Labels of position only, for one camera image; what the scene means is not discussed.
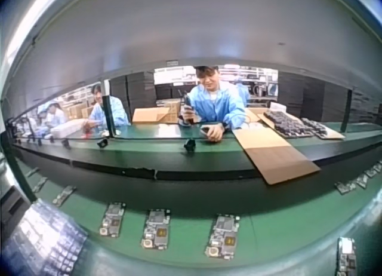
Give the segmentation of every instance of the ceiling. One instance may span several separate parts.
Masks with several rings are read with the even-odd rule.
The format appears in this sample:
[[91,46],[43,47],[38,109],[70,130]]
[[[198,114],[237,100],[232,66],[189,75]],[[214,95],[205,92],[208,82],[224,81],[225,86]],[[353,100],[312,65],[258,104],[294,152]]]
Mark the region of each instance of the ceiling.
[[382,46],[335,0],[78,0],[8,77],[3,114],[173,59],[302,72],[382,99]]

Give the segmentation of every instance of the worker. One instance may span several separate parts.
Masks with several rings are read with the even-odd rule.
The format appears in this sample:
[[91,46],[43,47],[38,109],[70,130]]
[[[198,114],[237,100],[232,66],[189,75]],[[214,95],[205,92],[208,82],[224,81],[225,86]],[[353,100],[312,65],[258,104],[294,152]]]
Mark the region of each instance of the worker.
[[54,128],[66,122],[64,112],[58,103],[51,103],[48,107],[48,115],[46,118],[46,125],[48,128]]
[[40,113],[37,114],[38,125],[40,127],[47,126],[47,116],[48,116],[48,112],[46,110],[40,111]]
[[239,91],[240,98],[243,100],[244,107],[246,107],[248,100],[251,98],[251,95],[249,94],[249,89],[246,85],[243,85],[243,83],[241,83],[240,79],[235,81],[235,85]]
[[204,125],[208,140],[219,142],[228,129],[240,128],[245,120],[244,104],[235,85],[220,81],[217,66],[197,66],[200,84],[188,94],[191,106],[184,105],[181,125],[189,125],[196,116],[201,122],[218,122]]
[[37,123],[33,118],[28,118],[26,115],[23,115],[20,118],[19,129],[22,130],[23,134],[34,133],[37,130]]
[[[91,88],[91,93],[93,94],[94,100],[97,103],[94,105],[93,110],[91,111],[91,114],[89,116],[89,119],[84,123],[84,128],[88,129],[88,128],[97,127],[99,125],[106,128],[107,125],[106,125],[104,107],[102,104],[101,86],[99,84],[94,85]],[[120,127],[123,125],[130,125],[121,100],[119,100],[116,97],[110,96],[110,107],[112,109],[114,125],[116,127]]]

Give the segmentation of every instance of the cardboard sheet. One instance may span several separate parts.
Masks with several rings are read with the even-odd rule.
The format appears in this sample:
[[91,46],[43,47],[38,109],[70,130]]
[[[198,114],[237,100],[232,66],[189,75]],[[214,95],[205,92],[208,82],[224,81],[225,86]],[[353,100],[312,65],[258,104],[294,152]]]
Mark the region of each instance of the cardboard sheet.
[[234,130],[233,133],[270,185],[320,170],[271,128]]
[[245,121],[249,121],[249,122],[259,122],[260,118],[254,114],[253,112],[251,112],[248,108],[245,109],[245,115],[247,116],[245,118]]

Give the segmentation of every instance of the overhead light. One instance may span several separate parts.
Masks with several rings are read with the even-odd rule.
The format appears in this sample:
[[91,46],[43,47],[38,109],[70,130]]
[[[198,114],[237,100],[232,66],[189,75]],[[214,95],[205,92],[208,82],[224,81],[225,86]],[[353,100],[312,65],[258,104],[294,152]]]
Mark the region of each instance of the overhead light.
[[240,65],[235,65],[235,64],[225,64],[224,68],[226,69],[240,69]]
[[5,53],[9,65],[12,64],[17,50],[19,50],[37,20],[54,1],[55,0],[36,0],[29,8],[28,12],[25,14],[24,18],[17,27],[17,30],[7,48],[7,52]]

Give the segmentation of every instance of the circuit board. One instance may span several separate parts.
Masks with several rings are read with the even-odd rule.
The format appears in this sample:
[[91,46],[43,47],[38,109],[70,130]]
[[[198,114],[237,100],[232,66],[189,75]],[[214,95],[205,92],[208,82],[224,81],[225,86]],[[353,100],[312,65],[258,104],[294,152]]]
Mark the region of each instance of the circuit board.
[[365,173],[368,175],[368,177],[372,178],[374,177],[378,172],[372,167],[371,169],[365,171]]
[[100,235],[119,237],[126,204],[109,203],[102,219]]
[[76,190],[75,186],[68,185],[64,190],[59,193],[55,199],[53,199],[53,204],[57,207],[62,206],[62,204],[67,200],[67,198]]
[[238,242],[239,216],[218,214],[205,249],[208,257],[231,260],[235,257]]
[[38,172],[40,169],[38,167],[35,167],[33,170],[28,171],[28,173],[25,175],[26,177],[33,176],[36,172]]
[[167,249],[169,227],[170,211],[168,209],[150,210],[144,224],[142,247],[145,249]]
[[328,135],[328,132],[326,131],[326,128],[316,121],[311,121],[307,118],[301,118],[301,121],[304,123],[304,125],[307,125],[308,127],[311,127],[313,129],[313,132],[319,136],[319,137],[326,137]]
[[337,276],[356,276],[357,261],[354,240],[340,237],[338,240]]
[[368,185],[368,180],[369,180],[369,177],[363,173],[363,174],[361,174],[359,177],[357,177],[357,179],[356,179],[356,183],[357,183],[361,188],[366,189],[366,187],[367,187],[367,185]]
[[48,178],[47,177],[42,177],[40,179],[40,181],[36,184],[36,186],[32,189],[32,192],[34,194],[40,192],[41,188],[43,187],[43,185],[45,184],[45,182],[47,182]]
[[314,136],[313,128],[283,112],[265,112],[264,116],[274,123],[275,131],[286,139]]
[[338,189],[341,195],[347,194],[348,192],[353,191],[354,189],[357,188],[357,186],[353,182],[350,182],[347,184],[336,182],[334,185]]
[[373,169],[375,170],[375,171],[377,171],[378,173],[380,173],[381,172],[381,170],[382,170],[382,164],[381,163],[376,163],[376,164],[374,164],[373,165]]

